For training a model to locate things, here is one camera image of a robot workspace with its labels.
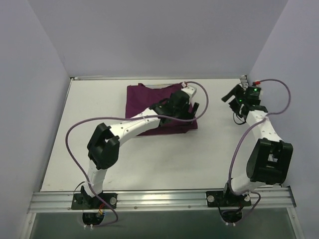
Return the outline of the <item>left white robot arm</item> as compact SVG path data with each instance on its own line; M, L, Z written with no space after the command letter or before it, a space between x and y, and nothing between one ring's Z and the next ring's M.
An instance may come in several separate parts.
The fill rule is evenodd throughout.
M194 113L188 111L195 94L196 88L188 86L172 93L168 99L152 104L128 121L110 126L104 123L99 124L87 145L90 159L87 173L89 182L81 187L83 204L89 209L94 209L100 205L101 197L99 194L103 191L103 181L107 169L117 162L120 146L126 141L148 130L167 125L172 121L160 118L160 116L181 120L193 119Z

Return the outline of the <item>purple cloth wrap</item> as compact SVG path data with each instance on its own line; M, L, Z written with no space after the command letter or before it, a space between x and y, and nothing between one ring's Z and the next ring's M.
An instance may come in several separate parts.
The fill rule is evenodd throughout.
M132 118L141 113L152 104L159 102L178 90L182 89L182 84L177 83L160 89L151 89L139 83L133 86L127 86L127 99L125 117ZM190 130L198 129L197 121L179 122L171 121L170 123L159 128L151 129L141 133L141 136L165 135L187 133Z

